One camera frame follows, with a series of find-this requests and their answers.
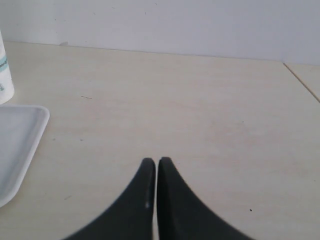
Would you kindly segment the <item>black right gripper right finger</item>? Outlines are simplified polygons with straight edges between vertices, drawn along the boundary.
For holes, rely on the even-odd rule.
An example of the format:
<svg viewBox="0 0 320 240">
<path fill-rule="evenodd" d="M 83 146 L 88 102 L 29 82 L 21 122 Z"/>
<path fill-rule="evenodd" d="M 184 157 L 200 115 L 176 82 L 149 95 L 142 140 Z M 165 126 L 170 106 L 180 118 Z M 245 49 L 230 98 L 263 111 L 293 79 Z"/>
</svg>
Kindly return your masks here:
<svg viewBox="0 0 320 240">
<path fill-rule="evenodd" d="M 250 240 L 213 211 L 189 188 L 173 161 L 158 164 L 156 208 L 160 240 Z"/>
</svg>

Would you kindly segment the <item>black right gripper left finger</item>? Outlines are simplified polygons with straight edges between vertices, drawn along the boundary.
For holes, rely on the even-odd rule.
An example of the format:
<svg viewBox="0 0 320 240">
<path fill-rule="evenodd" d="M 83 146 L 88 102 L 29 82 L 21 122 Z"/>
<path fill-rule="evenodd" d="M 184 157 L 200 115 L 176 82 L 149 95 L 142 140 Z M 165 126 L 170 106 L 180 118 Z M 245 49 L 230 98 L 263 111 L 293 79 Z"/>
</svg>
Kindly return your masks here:
<svg viewBox="0 0 320 240">
<path fill-rule="evenodd" d="M 123 193 L 68 240 L 152 240 L 156 166 L 144 158 Z"/>
</svg>

